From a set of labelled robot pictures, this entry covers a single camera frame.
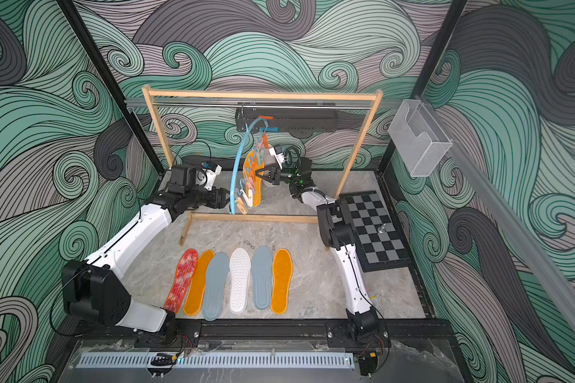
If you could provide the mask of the orange insole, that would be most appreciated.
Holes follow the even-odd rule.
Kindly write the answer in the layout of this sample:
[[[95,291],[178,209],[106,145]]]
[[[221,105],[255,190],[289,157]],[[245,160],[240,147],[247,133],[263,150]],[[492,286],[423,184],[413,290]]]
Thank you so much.
[[[186,316],[194,317],[201,312],[205,292],[206,272],[214,256],[214,251],[207,250],[199,257],[196,271],[192,277],[188,296],[183,307],[183,312]]]
[[[279,249],[272,263],[272,301],[271,311],[284,314],[289,305],[289,291],[292,282],[293,264],[290,252]]]
[[[254,152],[250,152],[244,161],[243,165],[243,177],[244,177],[244,191],[246,192],[249,189],[253,190],[253,206],[258,207],[261,202],[261,183],[257,180],[257,176],[255,175],[255,170],[261,169],[265,166],[263,160],[259,160],[257,154]]]

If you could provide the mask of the white insole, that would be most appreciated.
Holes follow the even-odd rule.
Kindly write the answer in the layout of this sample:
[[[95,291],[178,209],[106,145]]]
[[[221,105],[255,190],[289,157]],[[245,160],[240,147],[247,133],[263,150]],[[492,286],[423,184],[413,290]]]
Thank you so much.
[[[237,248],[230,256],[229,274],[231,288],[229,308],[234,314],[243,312],[247,306],[251,258],[242,247]]]

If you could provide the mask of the grey blue insole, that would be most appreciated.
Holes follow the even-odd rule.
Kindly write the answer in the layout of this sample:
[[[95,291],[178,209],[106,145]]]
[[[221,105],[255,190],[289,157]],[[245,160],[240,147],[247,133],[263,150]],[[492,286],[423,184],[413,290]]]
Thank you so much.
[[[272,253],[268,247],[262,246],[255,250],[252,257],[253,302],[259,311],[265,311],[271,305],[272,262]]]
[[[202,314],[206,321],[218,319],[223,311],[225,284],[229,273],[226,253],[217,253],[206,270]]]

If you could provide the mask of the red patterned insole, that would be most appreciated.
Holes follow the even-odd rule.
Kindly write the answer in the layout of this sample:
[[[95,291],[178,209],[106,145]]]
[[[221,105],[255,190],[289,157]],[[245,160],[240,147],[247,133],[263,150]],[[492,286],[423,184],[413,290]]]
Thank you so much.
[[[196,250],[188,249],[180,258],[175,270],[175,277],[164,309],[176,314],[183,304],[189,285],[196,272],[199,255]]]

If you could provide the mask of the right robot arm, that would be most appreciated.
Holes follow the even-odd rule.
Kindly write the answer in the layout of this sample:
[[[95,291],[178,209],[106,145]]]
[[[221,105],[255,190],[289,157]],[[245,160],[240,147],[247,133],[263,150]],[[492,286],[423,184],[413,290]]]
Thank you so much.
[[[348,333],[355,344],[373,340],[382,331],[380,313],[365,289],[363,271],[356,252],[357,232],[348,203],[333,199],[319,189],[311,178],[312,161],[297,148],[271,147],[271,163],[255,170],[257,178],[273,185],[286,184],[292,199],[316,211],[319,234],[340,268],[347,300]]]

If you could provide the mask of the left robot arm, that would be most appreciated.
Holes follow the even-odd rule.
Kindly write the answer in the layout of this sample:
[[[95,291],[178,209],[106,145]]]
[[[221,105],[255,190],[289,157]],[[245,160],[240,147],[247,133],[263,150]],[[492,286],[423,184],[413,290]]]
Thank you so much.
[[[222,167],[177,164],[137,215],[112,239],[83,261],[62,269],[63,309],[71,317],[103,327],[125,327],[148,333],[175,325],[175,311],[135,300],[122,284],[126,271],[144,248],[183,213],[198,207],[222,209],[228,190],[216,188]]]

